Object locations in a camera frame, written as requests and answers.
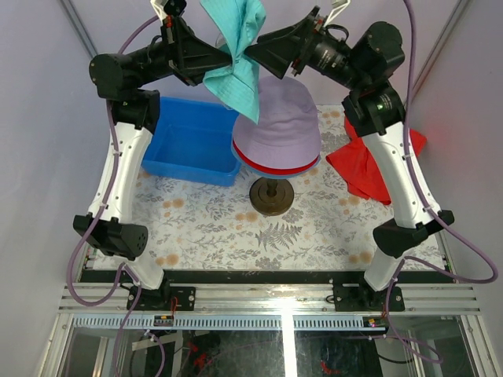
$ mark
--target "blue plastic bin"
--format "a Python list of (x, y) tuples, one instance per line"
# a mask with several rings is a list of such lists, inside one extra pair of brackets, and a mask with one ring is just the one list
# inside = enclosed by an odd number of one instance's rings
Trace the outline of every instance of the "blue plastic bin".
[(162, 97), (142, 166), (153, 175), (232, 186), (240, 169), (230, 150), (237, 116), (220, 104)]

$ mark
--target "round black stand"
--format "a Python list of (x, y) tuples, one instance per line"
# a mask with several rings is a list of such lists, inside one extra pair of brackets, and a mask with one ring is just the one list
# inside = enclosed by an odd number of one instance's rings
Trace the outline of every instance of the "round black stand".
[(266, 216), (278, 216), (293, 203), (293, 187), (286, 179), (260, 178), (250, 188), (252, 206)]

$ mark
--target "electrical wiring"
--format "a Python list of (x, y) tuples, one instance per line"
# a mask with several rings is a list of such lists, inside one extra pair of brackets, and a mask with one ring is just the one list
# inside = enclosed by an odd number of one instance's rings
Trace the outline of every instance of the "electrical wiring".
[[(133, 40), (145, 28), (147, 28), (150, 24), (153, 24), (154, 22), (156, 22), (156, 20), (158, 20), (158, 18), (155, 16), (155, 17), (150, 18), (146, 22), (144, 22), (125, 41), (125, 43), (120, 47), (118, 53), (123, 53), (126, 50), (126, 48), (131, 44), (131, 42), (133, 42)], [(108, 126), (110, 128), (110, 134), (111, 134), (111, 137), (112, 137), (112, 145), (113, 145), (114, 152), (115, 152), (113, 154), (112, 173), (110, 175), (110, 179), (108, 181), (108, 184), (107, 184), (106, 190), (104, 192), (104, 195), (102, 196), (102, 203), (100, 205), (99, 210), (95, 214), (94, 219), (91, 222), (89, 228), (84, 232), (84, 235), (82, 236), (82, 238), (80, 239), (80, 241), (77, 243), (77, 245), (75, 246), (74, 251), (72, 252), (72, 255), (70, 257), (70, 261), (68, 262), (68, 267), (67, 267), (67, 272), (66, 272), (66, 283), (67, 283), (70, 295), (73, 297), (73, 299), (76, 300), (79, 304), (81, 304), (83, 306), (88, 306), (88, 307), (89, 306), (98, 306), (98, 305), (102, 304), (103, 302), (106, 302), (110, 297), (112, 297), (112, 295), (116, 291), (117, 287), (119, 286), (119, 279), (120, 279), (121, 272), (123, 270), (125, 270), (131, 276), (131, 279), (133, 279), (133, 281), (135, 281), (136, 284), (138, 285), (138, 293), (136, 294), (136, 297), (135, 297), (135, 299), (134, 299), (134, 301), (133, 301), (130, 309), (128, 310), (126, 316), (121, 321), (121, 324), (119, 326), (119, 330), (117, 332), (116, 341), (114, 343), (114, 349), (113, 349), (113, 357), (112, 357), (112, 359), (113, 359), (115, 374), (116, 374), (116, 376), (119, 376), (119, 371), (117, 370), (117, 357), (118, 357), (118, 355), (117, 355), (117, 353), (118, 353), (117, 346), (120, 343), (120, 339), (122, 338), (123, 329), (124, 329), (124, 326), (125, 326), (125, 324), (127, 322), (127, 318), (129, 318), (129, 316), (131, 315), (132, 311), (134, 310), (134, 307), (137, 305), (138, 300), (140, 298), (140, 295), (141, 295), (140, 282), (138, 281), (138, 278), (134, 275), (133, 271), (131, 271), (131, 269), (125, 263), (121, 263), (119, 265), (119, 268), (117, 269), (116, 278), (114, 279), (114, 283), (112, 285), (112, 289), (110, 290), (110, 292), (108, 294), (106, 294), (103, 298), (101, 298), (101, 299), (99, 299), (99, 300), (97, 300), (95, 302), (88, 302), (88, 301), (85, 301), (84, 299), (82, 299), (77, 294), (77, 292), (75, 291), (75, 288), (73, 286), (73, 279), (72, 279), (72, 272), (73, 272), (73, 269), (74, 269), (75, 261), (76, 261), (77, 257), (79, 256), (79, 253), (82, 250), (82, 247), (83, 247), (84, 243), (87, 241), (87, 239), (89, 238), (90, 234), (96, 228), (96, 225), (97, 225), (98, 221), (101, 219), (101, 216), (103, 215), (103, 212), (105, 211), (105, 208), (107, 206), (108, 198), (110, 197), (110, 193), (112, 192), (113, 185), (116, 182), (117, 172), (119, 170), (119, 147), (118, 147), (119, 142), (118, 142), (118, 139), (117, 139), (116, 125), (115, 125), (115, 123), (113, 121), (113, 118), (112, 118), (112, 104), (111, 104), (110, 101), (107, 101), (106, 108), (107, 108), (107, 116), (108, 116)], [(160, 345), (160, 348), (161, 348), (161, 355), (162, 355), (161, 365), (160, 365), (159, 371), (156, 374), (156, 377), (158, 377), (158, 376), (160, 376), (160, 374), (162, 373), (162, 370), (164, 368), (164, 364), (166, 362), (166, 355), (165, 355), (165, 352), (164, 352), (164, 347), (161, 344), (160, 340), (154, 334), (150, 334), (150, 335), (152, 336), (152, 338), (154, 340), (156, 340), (156, 342)]]
[[(407, 79), (407, 99), (406, 99), (406, 117), (404, 119), (404, 127), (403, 127), (403, 147), (404, 147), (404, 152), (405, 156), (411, 156), (410, 155), (410, 145), (409, 145), (409, 132), (410, 132), (410, 125), (409, 125), (409, 120), (410, 120), (410, 109), (412, 105), (412, 88), (413, 88), (413, 75), (414, 75), (414, 66), (415, 66), (415, 60), (416, 60), (416, 44), (417, 44), (417, 26), (416, 26), (416, 17), (414, 14), (414, 10), (412, 7), (412, 3), (410, 0), (403, 0), (406, 8), (407, 8), (407, 13), (409, 14), (409, 21), (410, 21), (410, 30), (411, 30), (411, 46), (410, 46), (410, 61), (409, 61), (409, 74), (408, 74), (408, 79)], [(410, 261), (415, 261), (422, 263), (423, 265), (426, 265), (427, 267), (434, 269), (438, 273), (441, 273), (443, 275), (446, 275), (452, 279), (456, 279), (460, 282), (464, 283), (471, 283), (471, 284), (489, 284), (494, 282), (499, 275), (499, 272), (497, 270), (497, 266), (494, 264), (494, 262), (489, 258), (489, 256), (484, 253), (481, 249), (479, 249), (475, 244), (464, 238), (460, 233), (456, 232), (454, 229), (452, 229), (450, 226), (448, 226), (439, 216), (438, 214), (435, 213), (434, 210), (432, 210), (428, 199), (426, 198), (426, 195), (424, 194), (419, 180), (417, 179), (416, 171), (414, 170), (413, 162), (411, 158), (405, 158), (406, 160), (406, 165), (407, 165), (407, 170), (409, 171), (412, 183), (414, 188), (417, 191), (417, 195), (420, 198), (421, 203), (424, 206), (425, 211), (427, 211), (448, 233), (450, 233), (452, 236), (454, 236), (456, 239), (461, 241), (465, 246), (469, 247), (472, 249), (478, 256), (480, 256), (486, 264), (491, 269), (492, 276), (486, 279), (472, 279), (472, 278), (467, 278), (464, 276), (459, 276), (454, 273), (449, 273), (448, 271), (445, 271), (435, 265), (432, 265), (429, 262), (426, 262), (423, 259), (413, 257), (413, 256), (405, 256), (404, 259), (400, 262), (398, 265), (395, 273), (393, 274), (393, 277), (391, 278), (391, 281), (387, 287), (387, 292), (386, 292), (386, 301), (385, 301), (385, 313), (387, 313), (387, 321), (389, 323), (390, 329), (396, 334), (396, 338), (403, 344), (405, 348), (407, 348), (413, 355), (416, 355), (420, 359), (433, 363), (433, 364), (441, 364), (443, 362), (443, 358), (439, 355), (439, 353), (432, 349), (430, 346), (428, 348), (434, 352), (437, 356), (437, 359), (432, 359), (430, 357), (426, 357), (425, 355), (420, 354), (416, 350), (414, 350), (410, 344), (406, 342), (406, 338), (403, 338), (397, 331), (395, 326), (393, 325), (393, 322), (390, 318), (390, 311), (389, 311), (389, 302), (391, 298), (391, 291), (393, 289), (393, 286), (396, 284), (398, 280), (398, 275), (400, 271), (402, 270), (405, 262), (407, 260)]]
[(398, 361), (398, 360), (388, 359), (387, 357), (384, 357), (384, 356), (379, 355), (379, 354), (377, 354), (377, 356), (378, 356), (381, 360), (387, 361), (388, 363), (392, 363), (392, 364), (410, 364), (410, 363), (414, 362), (414, 359), (413, 359), (413, 358), (410, 358), (410, 359), (408, 359), (408, 360)]
[[(138, 29), (136, 29), (133, 34), (125, 41), (125, 43), (120, 47), (118, 53), (123, 53), (126, 48), (133, 42), (133, 40), (150, 24), (153, 24), (158, 18), (152, 17), (146, 22), (144, 22)], [(73, 279), (72, 279), (72, 272), (75, 266), (75, 261), (77, 257), (80, 254), (80, 251), (82, 250), (82, 247), (86, 243), (87, 239), (91, 235), (91, 233), (94, 231), (94, 228), (96, 228), (97, 223), (101, 219), (101, 216), (103, 215), (103, 212), (105, 211), (108, 198), (110, 197), (110, 193), (112, 192), (113, 185), (116, 182), (117, 179), (117, 172), (119, 171), (119, 142), (117, 140), (117, 133), (116, 133), (116, 125), (113, 122), (113, 117), (112, 117), (112, 106), (109, 101), (107, 101), (107, 116), (108, 116), (108, 126), (110, 128), (110, 134), (112, 135), (112, 143), (113, 143), (113, 148), (114, 148), (114, 155), (113, 155), (113, 164), (112, 164), (112, 173), (110, 174), (110, 180), (108, 181), (106, 190), (102, 196), (102, 204), (100, 205), (100, 209), (97, 211), (97, 213), (94, 216), (93, 221), (89, 225), (89, 228), (84, 232), (82, 238), (80, 241), (77, 243), (77, 246), (75, 246), (75, 249), (72, 252), (72, 255), (70, 256), (70, 261), (68, 262), (68, 267), (66, 270), (66, 284), (68, 287), (68, 291), (70, 292), (70, 295), (73, 297), (74, 300), (76, 300), (80, 305), (83, 306), (98, 306), (102, 304), (103, 302), (106, 302), (117, 289), (117, 285), (119, 283), (120, 279), (120, 273), (122, 272), (122, 269), (124, 267), (124, 263), (121, 263), (119, 268), (117, 269), (117, 274), (116, 278), (114, 280), (114, 284), (112, 286), (112, 289), (110, 292), (104, 297), (101, 298), (95, 302), (88, 302), (83, 300), (75, 291), (75, 288), (73, 286)]]
[[(403, 124), (403, 148), (405, 150), (405, 156), (410, 156), (410, 145), (409, 145), (409, 131), (410, 131), (410, 109), (412, 105), (412, 88), (413, 88), (413, 78), (414, 78), (414, 66), (415, 66), (415, 60), (416, 60), (416, 44), (417, 44), (417, 26), (416, 26), (416, 17), (414, 15), (414, 10), (412, 7), (412, 3), (410, 0), (403, 0), (404, 4), (406, 5), (407, 12), (409, 14), (409, 20), (410, 20), (410, 30), (411, 30), (411, 46), (410, 46), (410, 61), (409, 61), (409, 76), (407, 79), (407, 100), (406, 100), (406, 117), (404, 120)], [(452, 229), (450, 226), (448, 226), (439, 216), (438, 214), (435, 213), (434, 210), (431, 209), (431, 206), (428, 202), (428, 199), (426, 198), (426, 195), (424, 194), (420, 183), (417, 179), (416, 171), (414, 170), (414, 165), (412, 163), (411, 158), (406, 158), (406, 164), (407, 168), (410, 173), (410, 177), (412, 178), (412, 182), (414, 185), (414, 188), (417, 191), (417, 194), (420, 197), (420, 201), (422, 202), (424, 206), (424, 210), (427, 210), (428, 213), (452, 236), (460, 240), (464, 245), (472, 249), (475, 253), (477, 253), (478, 256), (480, 256), (490, 267), (493, 275), (487, 279), (470, 279), (467, 277), (463, 276), (458, 276), (453, 273), (448, 273), (447, 271), (444, 271), (443, 269), (440, 269), (439, 267), (432, 265), (431, 263), (428, 263), (422, 259), (416, 258), (416, 257), (407, 257), (410, 260), (423, 263), (427, 267), (430, 267), (431, 269), (434, 269), (435, 271), (438, 271), (440, 273), (443, 273), (444, 275), (447, 275), (453, 279), (457, 279), (459, 281), (463, 281), (465, 283), (473, 283), (473, 284), (488, 284), (494, 282), (497, 277), (498, 277), (498, 270), (497, 266), (494, 264), (494, 262), (489, 258), (489, 256), (484, 253), (482, 250), (480, 250), (475, 244), (464, 238), (460, 233), (456, 232), (454, 229)]]

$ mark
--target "gray wall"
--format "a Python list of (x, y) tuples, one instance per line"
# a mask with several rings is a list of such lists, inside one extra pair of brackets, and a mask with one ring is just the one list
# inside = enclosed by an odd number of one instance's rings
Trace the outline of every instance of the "gray wall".
[(0, 12), (0, 375), (34, 375), (105, 161), (104, 104), (55, 0)]
[[(412, 126), (428, 137), (420, 161), (432, 192), (456, 216), (454, 228), (503, 269), (503, 2), (474, 1), (413, 106)], [(485, 264), (449, 239), (459, 273), (489, 276)], [(503, 279), (477, 288), (503, 355)]]
[[(148, 0), (72, 0), (90, 37), (99, 53), (112, 52), (122, 45), (124, 39), (141, 23), (153, 15)], [(458, 0), (414, 0), (418, 29), (418, 65), (421, 66), (431, 48), (439, 37), (440, 31), (447, 22)], [(199, 38), (214, 44), (218, 37), (218, 28), (201, 7), (199, 0), (187, 2), (184, 18)], [(266, 23), (261, 34), (290, 26), (302, 20), (315, 5), (321, 7), (320, 14), (328, 15), (331, 0), (262, 0), (267, 11)], [(404, 49), (409, 49), (410, 29), (406, 7), (402, 0), (354, 0), (351, 5), (336, 19), (349, 29), (349, 45), (355, 44), (371, 23), (384, 20), (400, 29), (404, 38)], [(146, 46), (152, 36), (159, 34), (158, 25), (151, 26), (138, 40), (133, 48)], [(406, 65), (397, 70), (392, 78), (393, 85), (402, 96), (406, 93)], [(261, 68), (262, 75), (269, 75)], [(346, 96), (347, 90), (335, 84), (310, 68), (297, 76), (309, 89), (317, 104), (338, 104)], [(192, 98), (203, 101), (216, 101), (204, 85), (188, 87), (175, 78), (157, 82), (153, 86), (163, 95)]]

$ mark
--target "floral tablecloth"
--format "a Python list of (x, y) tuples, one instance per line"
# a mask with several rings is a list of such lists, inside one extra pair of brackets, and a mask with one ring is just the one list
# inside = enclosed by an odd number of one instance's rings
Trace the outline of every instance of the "floral tablecloth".
[[(154, 177), (142, 171), (136, 183), (134, 222), (149, 228), (146, 251), (165, 269), (355, 270), (365, 269), (376, 245), (372, 230), (389, 220), (391, 207), (349, 195), (345, 181), (325, 156), (349, 142), (340, 106), (318, 106), (322, 159), (290, 180), (292, 208), (264, 217), (248, 197), (257, 179), (242, 167), (233, 187)], [(442, 266), (435, 237), (414, 251)], [(96, 253), (93, 269), (117, 263)], [(408, 262), (406, 269), (423, 269)]]

